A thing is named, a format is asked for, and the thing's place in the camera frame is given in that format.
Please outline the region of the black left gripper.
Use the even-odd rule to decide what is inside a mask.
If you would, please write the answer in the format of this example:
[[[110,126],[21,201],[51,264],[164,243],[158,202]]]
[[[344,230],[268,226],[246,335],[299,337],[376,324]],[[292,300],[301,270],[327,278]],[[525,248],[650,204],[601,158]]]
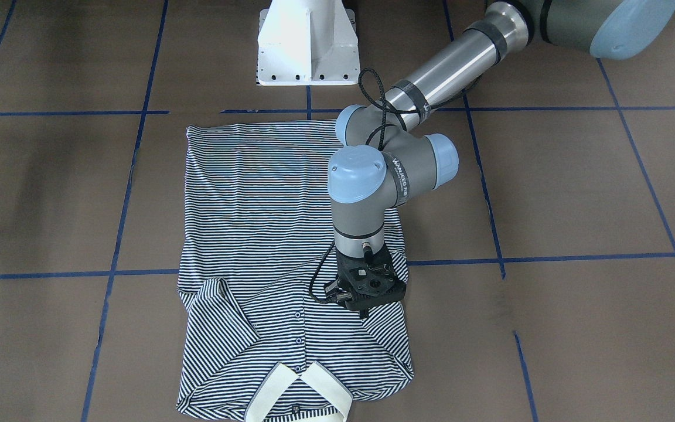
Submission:
[[[370,309],[405,297],[407,284],[397,275],[386,245],[364,257],[349,257],[337,251],[336,264],[336,280],[324,285],[326,300],[349,311],[359,311],[361,320],[370,317]]]

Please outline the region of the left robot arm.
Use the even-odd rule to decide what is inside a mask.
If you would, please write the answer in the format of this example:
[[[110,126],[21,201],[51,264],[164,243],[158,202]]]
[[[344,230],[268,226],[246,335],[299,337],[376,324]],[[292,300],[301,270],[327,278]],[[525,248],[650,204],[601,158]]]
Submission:
[[[381,89],[378,100],[346,107],[335,123],[342,147],[328,165],[337,275],[325,286],[325,302],[366,319],[370,310],[404,299],[385,212],[449,182],[460,162],[447,136],[415,137],[413,128],[534,38],[625,60],[645,50],[674,11],[675,1],[492,2],[450,45]]]

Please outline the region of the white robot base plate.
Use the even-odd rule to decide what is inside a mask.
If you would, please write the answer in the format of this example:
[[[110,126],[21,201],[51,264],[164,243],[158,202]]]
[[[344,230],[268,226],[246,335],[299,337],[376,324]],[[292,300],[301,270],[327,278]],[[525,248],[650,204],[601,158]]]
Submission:
[[[360,72],[354,8],[342,1],[273,1],[259,13],[261,86],[351,86]]]

